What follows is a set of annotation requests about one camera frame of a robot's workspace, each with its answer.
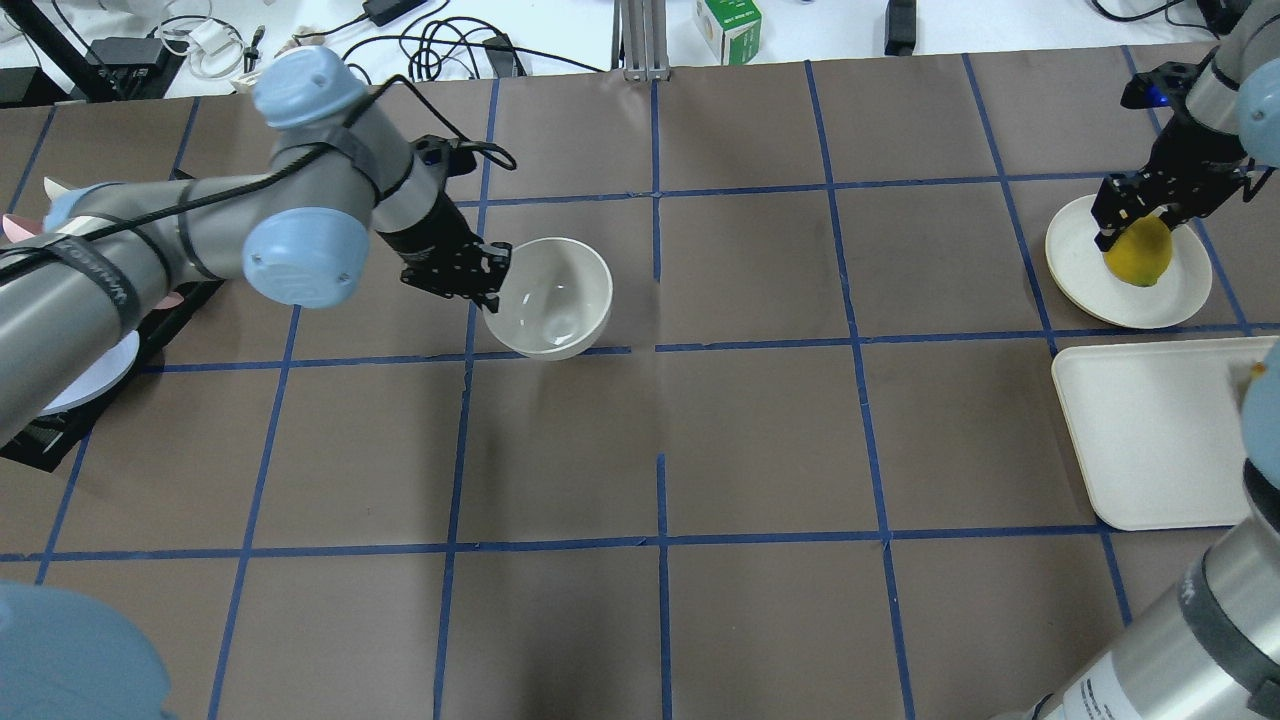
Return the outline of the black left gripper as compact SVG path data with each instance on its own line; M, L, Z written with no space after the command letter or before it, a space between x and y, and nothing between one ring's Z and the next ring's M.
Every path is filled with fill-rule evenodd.
M449 196L439 195L412 225L378 234L404 264L402 283L443 299L477 301L486 313L500 311L513 245L485 242Z

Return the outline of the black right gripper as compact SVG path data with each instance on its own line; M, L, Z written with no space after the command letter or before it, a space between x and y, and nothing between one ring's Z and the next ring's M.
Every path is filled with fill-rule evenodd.
M1108 252L1125 231L1151 215L1174 231L1208 217L1242 190L1249 199L1262 182L1263 174L1235 135L1203 126L1166 126L1142 168L1102 181L1091 209L1094 246Z

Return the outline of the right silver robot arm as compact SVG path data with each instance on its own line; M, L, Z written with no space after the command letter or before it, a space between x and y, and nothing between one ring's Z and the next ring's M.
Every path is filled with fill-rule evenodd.
M1277 716L1277 350L1243 401L1245 518L1024 719Z

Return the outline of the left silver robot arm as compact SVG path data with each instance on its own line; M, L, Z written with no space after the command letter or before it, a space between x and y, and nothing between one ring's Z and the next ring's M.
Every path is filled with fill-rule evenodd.
M3 439L184 283L246 279L266 299L332 307L357 288L370 238L404 264L403 281L489 311L511 264L451 201L458 155L513 170L502 146L407 140L329 47L278 58L252 100L278 132L261 176L108 182L50 202L44 231L3 249Z

